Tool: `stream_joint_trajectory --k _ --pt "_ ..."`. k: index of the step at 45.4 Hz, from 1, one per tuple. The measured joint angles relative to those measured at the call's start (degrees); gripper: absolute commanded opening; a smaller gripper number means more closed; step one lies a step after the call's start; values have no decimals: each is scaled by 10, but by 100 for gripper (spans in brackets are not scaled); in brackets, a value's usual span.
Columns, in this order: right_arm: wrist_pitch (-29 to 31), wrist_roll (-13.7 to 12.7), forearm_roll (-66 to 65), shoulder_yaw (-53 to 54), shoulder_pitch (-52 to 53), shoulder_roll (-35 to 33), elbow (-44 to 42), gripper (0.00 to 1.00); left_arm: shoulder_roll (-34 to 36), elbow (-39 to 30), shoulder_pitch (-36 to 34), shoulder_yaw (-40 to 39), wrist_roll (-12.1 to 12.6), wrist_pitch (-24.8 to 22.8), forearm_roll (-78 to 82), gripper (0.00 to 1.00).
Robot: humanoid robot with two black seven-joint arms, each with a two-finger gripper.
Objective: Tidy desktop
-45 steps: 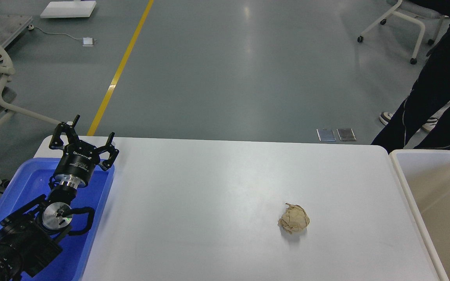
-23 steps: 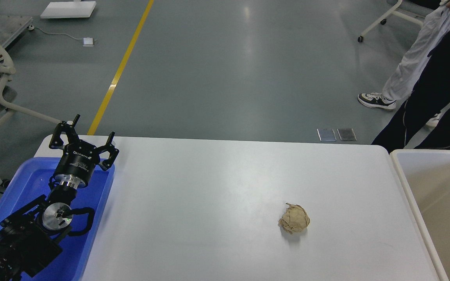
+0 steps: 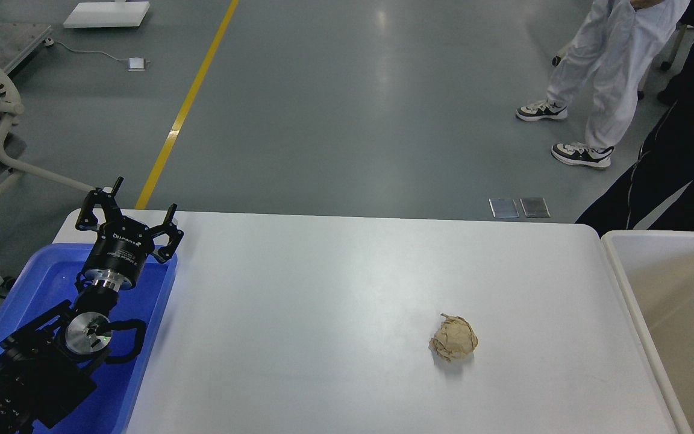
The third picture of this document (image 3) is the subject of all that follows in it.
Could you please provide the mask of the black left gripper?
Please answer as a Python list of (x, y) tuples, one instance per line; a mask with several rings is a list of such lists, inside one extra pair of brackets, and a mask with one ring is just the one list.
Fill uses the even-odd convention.
[[(116, 195), (124, 177), (118, 177), (110, 192), (103, 187), (91, 190), (83, 201), (75, 221), (79, 231), (98, 231), (96, 243), (83, 266), (83, 277), (100, 278), (104, 274), (121, 275), (123, 284), (136, 284), (149, 254), (157, 263), (166, 263), (175, 252), (184, 231), (177, 227), (174, 217), (177, 204), (166, 210), (163, 222), (149, 227), (133, 219), (123, 219)], [(95, 209), (104, 212), (104, 224), (99, 224)], [(167, 236), (167, 244), (156, 248), (154, 239)]]

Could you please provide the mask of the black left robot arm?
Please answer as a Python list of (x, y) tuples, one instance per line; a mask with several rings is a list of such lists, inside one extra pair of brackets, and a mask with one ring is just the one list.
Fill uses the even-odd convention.
[(123, 214), (112, 189), (86, 195), (75, 222), (97, 239), (75, 277), (77, 298), (63, 300), (4, 338), (0, 346), (0, 433), (31, 433), (35, 422), (52, 428), (96, 390), (91, 378), (105, 363), (132, 362), (143, 350), (143, 319), (111, 319), (119, 294), (133, 289), (146, 260), (174, 258), (184, 237), (174, 222), (148, 226)]

